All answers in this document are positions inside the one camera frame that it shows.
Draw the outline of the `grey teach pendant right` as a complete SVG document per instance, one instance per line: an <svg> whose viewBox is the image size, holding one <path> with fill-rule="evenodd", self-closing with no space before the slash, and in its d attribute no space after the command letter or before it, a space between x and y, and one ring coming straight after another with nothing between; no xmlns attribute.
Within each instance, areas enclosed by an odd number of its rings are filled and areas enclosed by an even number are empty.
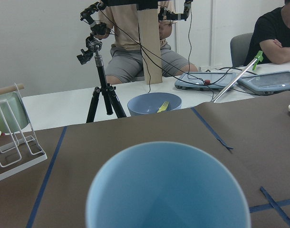
<svg viewBox="0 0 290 228"><path fill-rule="evenodd" d="M237 83L255 95L273 95L290 91L290 71L243 76Z"/></svg>

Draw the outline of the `seated person beige shirt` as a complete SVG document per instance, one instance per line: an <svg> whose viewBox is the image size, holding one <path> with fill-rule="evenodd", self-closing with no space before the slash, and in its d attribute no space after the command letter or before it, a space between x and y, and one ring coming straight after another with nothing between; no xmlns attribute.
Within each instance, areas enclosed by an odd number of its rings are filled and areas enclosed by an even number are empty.
<svg viewBox="0 0 290 228"><path fill-rule="evenodd" d="M98 12L100 22L106 23L106 33L97 35L105 39L114 31L115 42L110 49L111 60L105 68L107 82L115 85L129 83L143 76L143 57L139 45L139 23L135 4L107 6ZM180 76L184 72L196 72L197 67L188 59L171 49L167 38L171 35L174 21L160 20L159 38L162 75L164 77Z"/></svg>

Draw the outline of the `grey office chair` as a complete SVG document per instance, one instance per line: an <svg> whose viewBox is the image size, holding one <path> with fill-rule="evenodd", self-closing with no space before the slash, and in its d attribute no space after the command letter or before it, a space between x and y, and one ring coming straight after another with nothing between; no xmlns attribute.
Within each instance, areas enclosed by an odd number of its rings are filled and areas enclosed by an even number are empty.
<svg viewBox="0 0 290 228"><path fill-rule="evenodd" d="M233 37L230 41L231 60L233 67L243 66L248 54L253 33L245 33Z"/></svg>

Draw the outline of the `blue bowl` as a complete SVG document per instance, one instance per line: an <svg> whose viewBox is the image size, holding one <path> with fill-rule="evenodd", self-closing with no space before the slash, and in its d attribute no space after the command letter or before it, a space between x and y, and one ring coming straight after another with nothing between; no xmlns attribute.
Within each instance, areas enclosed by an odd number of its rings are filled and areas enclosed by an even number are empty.
<svg viewBox="0 0 290 228"><path fill-rule="evenodd" d="M157 113L163 102L168 101L166 111L180 109L182 100L179 96L165 92L155 92L136 96L129 100L127 108L131 116Z"/></svg>

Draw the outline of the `light blue cup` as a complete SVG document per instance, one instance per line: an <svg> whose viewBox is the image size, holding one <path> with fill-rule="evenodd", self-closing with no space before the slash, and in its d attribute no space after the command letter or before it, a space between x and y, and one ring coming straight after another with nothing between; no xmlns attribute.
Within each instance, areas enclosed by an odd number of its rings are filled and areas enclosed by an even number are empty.
<svg viewBox="0 0 290 228"><path fill-rule="evenodd" d="M216 158L190 145L148 142L110 158L96 174L88 228L249 228L246 197Z"/></svg>

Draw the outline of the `yellow plastic fork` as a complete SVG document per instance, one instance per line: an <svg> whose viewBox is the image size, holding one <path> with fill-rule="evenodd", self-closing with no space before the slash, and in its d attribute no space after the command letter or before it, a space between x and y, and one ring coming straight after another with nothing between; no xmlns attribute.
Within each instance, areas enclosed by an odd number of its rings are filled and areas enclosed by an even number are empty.
<svg viewBox="0 0 290 228"><path fill-rule="evenodd" d="M159 107L157 113L166 111L167 108L168 108L168 105L169 105L169 102L168 101L163 102L163 104Z"/></svg>

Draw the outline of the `grey teach pendant left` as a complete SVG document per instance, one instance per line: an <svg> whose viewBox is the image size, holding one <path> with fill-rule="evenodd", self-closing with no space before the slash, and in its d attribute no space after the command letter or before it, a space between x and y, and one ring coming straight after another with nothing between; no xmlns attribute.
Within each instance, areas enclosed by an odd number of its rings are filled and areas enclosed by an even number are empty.
<svg viewBox="0 0 290 228"><path fill-rule="evenodd" d="M183 73L174 86L181 90L221 91L235 77L235 72L189 72Z"/></svg>

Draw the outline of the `green bowl in rack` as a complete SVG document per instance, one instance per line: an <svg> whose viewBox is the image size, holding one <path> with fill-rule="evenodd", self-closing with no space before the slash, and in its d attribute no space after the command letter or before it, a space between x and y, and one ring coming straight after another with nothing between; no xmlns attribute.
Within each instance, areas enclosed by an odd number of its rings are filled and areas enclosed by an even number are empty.
<svg viewBox="0 0 290 228"><path fill-rule="evenodd" d="M0 131L18 132L29 124L18 93L0 95Z"/></svg>

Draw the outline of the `wooden post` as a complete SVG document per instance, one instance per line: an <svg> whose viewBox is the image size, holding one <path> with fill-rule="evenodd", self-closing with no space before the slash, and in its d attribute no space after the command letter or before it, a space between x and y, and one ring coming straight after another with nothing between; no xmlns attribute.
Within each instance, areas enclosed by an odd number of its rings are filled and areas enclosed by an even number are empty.
<svg viewBox="0 0 290 228"><path fill-rule="evenodd" d="M159 23L157 9L143 9L137 12L143 71L146 84L162 82Z"/></svg>

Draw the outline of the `seated person black shirt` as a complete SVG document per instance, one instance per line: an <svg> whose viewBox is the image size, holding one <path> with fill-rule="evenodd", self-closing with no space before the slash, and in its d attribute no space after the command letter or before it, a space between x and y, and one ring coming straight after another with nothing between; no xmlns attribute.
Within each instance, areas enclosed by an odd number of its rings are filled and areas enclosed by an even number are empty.
<svg viewBox="0 0 290 228"><path fill-rule="evenodd" d="M257 19L244 65L248 65L260 50L262 64L290 62L290 0Z"/></svg>

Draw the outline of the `grey teach pendant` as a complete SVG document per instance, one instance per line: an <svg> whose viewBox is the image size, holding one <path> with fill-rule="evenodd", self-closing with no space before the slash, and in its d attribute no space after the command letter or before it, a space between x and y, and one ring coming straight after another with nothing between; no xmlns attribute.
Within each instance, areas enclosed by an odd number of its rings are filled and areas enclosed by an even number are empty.
<svg viewBox="0 0 290 228"><path fill-rule="evenodd" d="M183 73L174 86L181 90L221 91L235 77L235 72L189 72Z"/></svg>
<svg viewBox="0 0 290 228"><path fill-rule="evenodd" d="M273 95L290 91L290 71L243 76L237 83L255 95Z"/></svg>

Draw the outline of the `metal rod green clip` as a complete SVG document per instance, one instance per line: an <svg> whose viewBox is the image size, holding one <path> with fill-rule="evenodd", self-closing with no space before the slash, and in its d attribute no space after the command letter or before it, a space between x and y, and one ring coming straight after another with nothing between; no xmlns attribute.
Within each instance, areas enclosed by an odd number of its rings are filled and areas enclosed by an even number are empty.
<svg viewBox="0 0 290 228"><path fill-rule="evenodd" d="M211 102L215 103L219 98L221 98L248 70L252 67L252 71L256 69L259 62L263 61L263 52L258 51L254 59L226 86L224 87L216 97L214 97Z"/></svg>

